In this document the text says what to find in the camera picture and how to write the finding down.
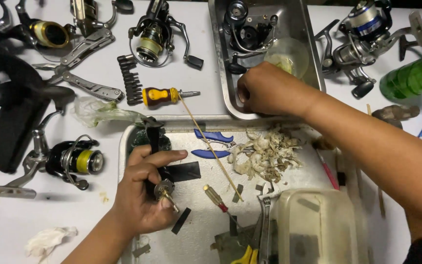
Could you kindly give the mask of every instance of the green glass bottle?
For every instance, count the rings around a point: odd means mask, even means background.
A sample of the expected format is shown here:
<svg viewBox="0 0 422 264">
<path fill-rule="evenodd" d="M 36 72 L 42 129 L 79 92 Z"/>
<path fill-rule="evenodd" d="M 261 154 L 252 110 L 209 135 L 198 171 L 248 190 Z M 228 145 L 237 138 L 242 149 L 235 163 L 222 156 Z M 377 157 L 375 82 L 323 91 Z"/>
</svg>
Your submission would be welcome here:
<svg viewBox="0 0 422 264">
<path fill-rule="evenodd" d="M 422 59 L 387 73 L 380 79 L 379 87 L 387 99 L 404 99 L 422 94 Z"/>
</svg>

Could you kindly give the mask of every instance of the hand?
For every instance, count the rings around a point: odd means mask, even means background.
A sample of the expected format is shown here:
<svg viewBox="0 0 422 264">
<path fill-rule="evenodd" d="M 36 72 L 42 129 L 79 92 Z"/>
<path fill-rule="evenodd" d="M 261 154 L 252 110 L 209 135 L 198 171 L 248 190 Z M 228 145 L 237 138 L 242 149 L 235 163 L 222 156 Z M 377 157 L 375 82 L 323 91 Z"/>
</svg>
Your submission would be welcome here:
<svg viewBox="0 0 422 264">
<path fill-rule="evenodd" d="M 158 167 L 187 157 L 186 150 L 160 151 L 149 155 L 150 145 L 138 146 L 129 156 L 123 179 L 118 184 L 115 202 L 110 209 L 125 234 L 134 236 L 166 228 L 175 219 L 172 204 L 166 198 L 159 202 L 146 197 L 145 180 L 161 181 Z"/>
<path fill-rule="evenodd" d="M 249 69 L 237 82 L 245 111 L 303 117 L 322 94 L 268 62 Z"/>
</svg>

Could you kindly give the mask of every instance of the plastic container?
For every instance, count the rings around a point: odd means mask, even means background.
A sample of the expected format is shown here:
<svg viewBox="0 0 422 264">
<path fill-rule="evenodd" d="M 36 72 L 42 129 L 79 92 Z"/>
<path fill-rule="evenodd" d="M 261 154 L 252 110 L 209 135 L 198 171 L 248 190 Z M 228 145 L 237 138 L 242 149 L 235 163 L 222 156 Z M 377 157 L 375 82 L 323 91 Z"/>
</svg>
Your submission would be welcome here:
<svg viewBox="0 0 422 264">
<path fill-rule="evenodd" d="M 404 99 L 422 94 L 422 59 L 387 73 L 380 79 L 379 87 L 387 99 Z"/>
<path fill-rule="evenodd" d="M 355 213 L 346 193 L 287 190 L 278 200 L 280 264 L 357 264 Z"/>
<path fill-rule="evenodd" d="M 298 79 L 304 76 L 308 68 L 307 48 L 299 40 L 293 38 L 276 40 L 265 53 L 264 60 Z"/>
</svg>

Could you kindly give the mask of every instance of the blue-handled pliers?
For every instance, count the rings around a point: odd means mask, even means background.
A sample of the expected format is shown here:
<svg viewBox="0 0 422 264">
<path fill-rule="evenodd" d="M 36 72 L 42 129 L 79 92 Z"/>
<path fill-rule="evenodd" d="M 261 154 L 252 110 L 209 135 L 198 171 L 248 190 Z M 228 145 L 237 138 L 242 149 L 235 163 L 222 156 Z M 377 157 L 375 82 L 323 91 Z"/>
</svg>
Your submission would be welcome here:
<svg viewBox="0 0 422 264">
<path fill-rule="evenodd" d="M 203 134 L 208 139 L 209 143 L 219 143 L 226 146 L 225 149 L 214 150 L 214 153 L 216 153 L 216 156 L 218 156 L 218 158 L 227 157 L 232 153 L 235 147 L 243 146 L 243 144 L 237 144 L 234 142 L 234 136 L 227 138 L 223 136 L 221 132 L 203 131 Z M 195 135 L 197 138 L 202 139 L 203 141 L 205 140 L 198 129 L 195 129 Z M 249 152 L 255 152 L 255 150 L 252 148 L 246 148 L 243 150 L 243 152 L 249 153 Z M 202 149 L 195 149 L 195 150 L 192 150 L 191 153 L 203 159 L 215 158 L 209 147 L 205 147 Z"/>
</svg>

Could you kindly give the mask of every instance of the wooden stick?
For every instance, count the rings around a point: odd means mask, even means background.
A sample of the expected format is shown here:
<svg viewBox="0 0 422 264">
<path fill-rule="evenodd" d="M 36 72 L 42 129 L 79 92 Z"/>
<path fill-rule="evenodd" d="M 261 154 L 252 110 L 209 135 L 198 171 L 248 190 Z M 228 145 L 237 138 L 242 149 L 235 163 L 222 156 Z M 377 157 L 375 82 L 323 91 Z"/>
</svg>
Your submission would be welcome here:
<svg viewBox="0 0 422 264">
<path fill-rule="evenodd" d="M 187 110 L 188 114 L 190 115 L 191 119 L 193 120 L 193 123 L 195 123 L 196 128 L 200 131 L 201 136 L 203 137 L 204 141 L 208 144 L 208 147 L 210 148 L 211 152 L 214 155 L 214 158 L 216 158 L 216 160 L 219 163 L 219 166 L 221 167 L 221 169 L 224 171 L 224 174 L 227 177 L 227 180 L 231 183 L 232 188 L 234 188 L 235 192 L 237 193 L 237 195 L 239 196 L 239 199 L 241 201 L 243 201 L 242 196 L 240 195 L 239 191 L 237 190 L 237 187 L 235 187 L 234 183 L 232 182 L 231 177 L 229 176 L 229 174 L 226 171 L 226 168 L 224 168 L 224 165 L 222 165 L 221 161 L 219 160 L 218 156 L 216 155 L 216 153 L 214 153 L 214 149 L 211 147 L 211 144 L 209 143 L 208 139 L 204 136 L 203 131 L 201 131 L 200 126 L 198 126 L 198 123 L 196 123 L 195 118 L 193 117 L 193 115 L 191 114 L 190 110 L 188 109 L 187 105 L 185 104 L 185 101 L 183 100 L 183 98 L 181 97 L 180 93 L 179 93 L 179 98 L 183 103 L 183 106 L 185 107 L 185 109 Z"/>
<path fill-rule="evenodd" d="M 367 114 L 372 116 L 372 112 L 370 110 L 370 105 L 367 104 Z M 383 219 L 385 219 L 385 204 L 384 204 L 384 192 L 382 192 L 382 189 L 377 186 L 377 193 L 379 196 L 379 207 L 380 207 L 380 215 Z"/>
</svg>

